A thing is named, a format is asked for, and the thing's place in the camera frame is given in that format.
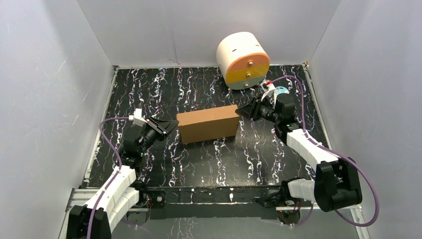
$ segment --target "white wall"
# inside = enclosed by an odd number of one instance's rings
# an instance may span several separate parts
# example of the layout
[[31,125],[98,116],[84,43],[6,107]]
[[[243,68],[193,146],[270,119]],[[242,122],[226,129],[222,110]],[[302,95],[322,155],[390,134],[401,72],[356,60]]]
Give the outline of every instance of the white wall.
[[[342,0],[310,62],[333,148],[378,189],[375,239],[422,235],[421,12],[419,0]],[[363,196],[368,220],[367,187]]]
[[216,65],[250,31],[273,64],[309,61],[340,0],[78,0],[113,65]]
[[54,239],[112,65],[75,0],[2,0],[0,66],[0,238]]

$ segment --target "robotic arm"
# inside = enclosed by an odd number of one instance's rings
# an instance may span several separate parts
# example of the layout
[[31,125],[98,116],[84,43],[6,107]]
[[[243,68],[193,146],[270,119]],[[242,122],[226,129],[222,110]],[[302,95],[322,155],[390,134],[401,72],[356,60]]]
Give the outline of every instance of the robotic arm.
[[145,120],[141,109],[136,109],[129,120],[133,121],[134,126],[123,134],[123,147],[119,152],[123,158],[122,167],[116,166],[109,179],[83,206],[74,206],[70,210],[67,239],[87,236],[92,210],[95,212],[90,236],[110,239],[117,223],[132,206],[146,204],[147,199],[140,193],[144,187],[135,182],[142,157],[156,140],[163,141],[179,122],[153,117]]
[[236,112],[249,120],[264,118],[273,122],[277,137],[298,152],[316,172],[315,181],[298,178],[283,181],[278,194],[281,201],[304,199],[316,202],[324,212],[361,203],[356,168],[318,147],[320,143],[296,120],[292,96],[279,94],[273,106],[266,96],[272,95],[275,87],[271,82],[264,82],[261,86],[265,93],[254,97]]

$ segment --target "brown box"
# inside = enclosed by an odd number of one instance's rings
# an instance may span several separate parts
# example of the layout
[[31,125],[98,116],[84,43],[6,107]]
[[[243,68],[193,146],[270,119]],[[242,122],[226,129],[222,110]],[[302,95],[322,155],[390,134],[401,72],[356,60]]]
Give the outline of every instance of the brown box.
[[240,116],[237,105],[177,114],[182,143],[235,136]]

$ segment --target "marble tabletop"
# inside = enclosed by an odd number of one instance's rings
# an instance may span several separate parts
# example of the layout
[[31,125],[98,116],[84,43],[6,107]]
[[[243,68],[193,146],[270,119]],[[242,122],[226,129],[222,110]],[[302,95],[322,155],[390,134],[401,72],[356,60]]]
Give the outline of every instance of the marble tabletop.
[[[266,76],[275,79],[296,76],[305,91],[305,120],[311,135],[326,145],[314,100],[301,65],[271,66]],[[300,92],[294,81],[282,80],[295,97],[300,120]],[[227,105],[245,105],[261,89],[235,91],[224,83],[218,67],[119,69],[116,73],[105,118],[124,117],[135,108],[146,116],[175,119],[177,113]],[[106,135],[120,147],[122,131],[131,127],[125,120],[105,124]],[[156,141],[146,152],[145,167],[138,180],[149,187],[220,187],[279,185],[282,180],[310,179],[311,167],[274,134],[274,125],[263,119],[240,119],[236,137],[183,145],[178,129],[164,141]],[[100,187],[113,171],[116,156],[102,137],[96,146],[88,187]]]

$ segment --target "cylindrical container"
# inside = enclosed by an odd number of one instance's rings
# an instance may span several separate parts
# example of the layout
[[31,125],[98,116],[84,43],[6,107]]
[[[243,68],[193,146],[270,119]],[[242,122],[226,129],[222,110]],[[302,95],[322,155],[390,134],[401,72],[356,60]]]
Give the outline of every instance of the cylindrical container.
[[258,84],[270,67],[270,57],[250,32],[234,33],[223,39],[216,56],[225,83],[234,90]]

